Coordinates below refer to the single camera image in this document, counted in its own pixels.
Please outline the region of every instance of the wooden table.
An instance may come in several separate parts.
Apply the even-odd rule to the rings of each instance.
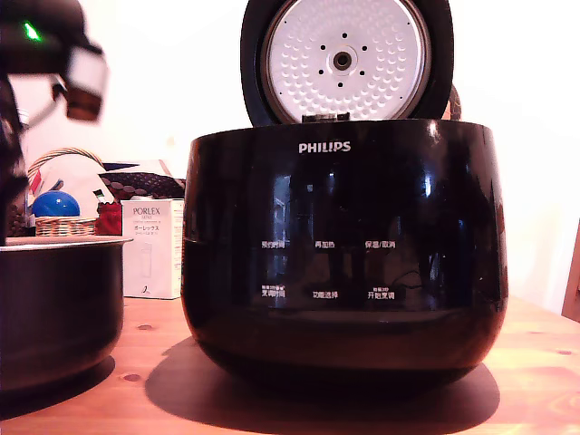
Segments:
[[[191,338],[180,300],[127,299],[119,345],[91,380],[10,412],[2,435],[578,435],[580,324],[512,298],[495,348],[463,380],[407,402],[320,403],[222,372]]]

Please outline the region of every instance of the white wall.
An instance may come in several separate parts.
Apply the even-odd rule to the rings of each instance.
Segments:
[[[580,5],[450,1],[466,120],[496,134],[511,291],[559,313],[580,217]],[[86,126],[61,108],[29,134],[32,159],[79,146],[105,160],[165,158],[184,176],[192,139],[249,126],[238,67],[246,0],[82,3],[111,67],[104,114]],[[24,109],[42,107],[46,81],[14,83]]]

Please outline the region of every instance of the red object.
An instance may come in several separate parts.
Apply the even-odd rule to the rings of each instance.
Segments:
[[[122,205],[99,204],[99,218],[95,224],[97,236],[122,236]]]
[[[33,182],[30,186],[30,188],[32,189],[33,195],[36,195],[36,190],[38,189],[38,186],[40,186],[40,182],[43,180],[43,177],[40,175],[40,170],[36,172],[36,175],[34,176]]]

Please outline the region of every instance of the pot rim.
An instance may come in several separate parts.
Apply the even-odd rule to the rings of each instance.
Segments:
[[[0,253],[46,251],[80,247],[116,247],[131,242],[128,237],[87,236],[87,237],[13,237],[0,246]]]

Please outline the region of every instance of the button label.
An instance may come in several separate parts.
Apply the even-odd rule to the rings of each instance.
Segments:
[[[286,242],[262,242],[262,249],[284,249]]]
[[[396,249],[397,244],[387,240],[370,240],[364,242],[364,247],[367,249]]]
[[[262,285],[262,297],[283,297],[286,298],[284,285]]]
[[[338,292],[313,292],[314,299],[338,299]]]
[[[390,291],[389,287],[374,287],[372,291],[369,292],[369,300],[394,301],[395,293]]]
[[[316,242],[314,243],[314,247],[318,248],[318,249],[334,249],[335,248],[335,244],[334,242]]]

